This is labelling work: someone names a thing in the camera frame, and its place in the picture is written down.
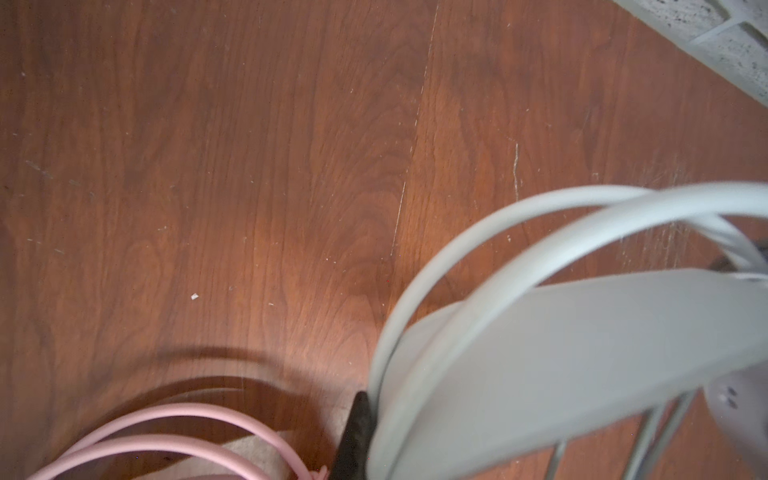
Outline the white headphones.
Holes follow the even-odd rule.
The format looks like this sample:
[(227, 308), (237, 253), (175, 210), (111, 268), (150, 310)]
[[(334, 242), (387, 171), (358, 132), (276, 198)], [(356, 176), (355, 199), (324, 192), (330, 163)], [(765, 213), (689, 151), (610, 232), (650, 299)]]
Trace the white headphones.
[[(437, 282), (495, 235), (545, 214), (590, 214), (510, 261), (465, 300), (414, 319)], [(540, 194), (446, 245), (397, 301), (367, 395), (367, 479), (458, 479), (567, 443), (634, 414), (624, 470), (653, 470), (698, 392), (759, 476), (767, 473), (767, 258), (732, 223), (765, 218), (761, 183), (661, 191), (587, 186)], [(678, 269), (551, 284), (558, 271), (639, 231), (682, 222), (715, 243), (726, 271)]]

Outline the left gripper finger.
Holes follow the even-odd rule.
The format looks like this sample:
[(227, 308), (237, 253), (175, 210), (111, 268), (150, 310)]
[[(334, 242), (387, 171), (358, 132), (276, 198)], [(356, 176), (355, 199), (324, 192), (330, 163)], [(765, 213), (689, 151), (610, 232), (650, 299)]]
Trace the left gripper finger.
[(375, 416), (369, 396), (359, 391), (352, 403), (329, 480), (365, 480), (366, 462), (375, 429)]

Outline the pink headphones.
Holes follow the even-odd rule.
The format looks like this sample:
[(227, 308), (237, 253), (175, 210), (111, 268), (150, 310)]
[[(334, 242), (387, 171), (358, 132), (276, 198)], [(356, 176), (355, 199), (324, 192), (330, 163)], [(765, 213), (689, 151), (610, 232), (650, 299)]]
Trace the pink headphones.
[(178, 453), (217, 464), (232, 478), (267, 479), (260, 467), (246, 458), (208, 441), (181, 435), (142, 434), (110, 439), (121, 430), (151, 420), (195, 417), (234, 425), (272, 446), (299, 479), (327, 479), (325, 466), (311, 471), (297, 452), (274, 430), (258, 420), (230, 408), (203, 403), (172, 403), (148, 407), (112, 420), (93, 430), (66, 450), (58, 459), (33, 473), (32, 479), (54, 479), (80, 465), (105, 457), (145, 451)]

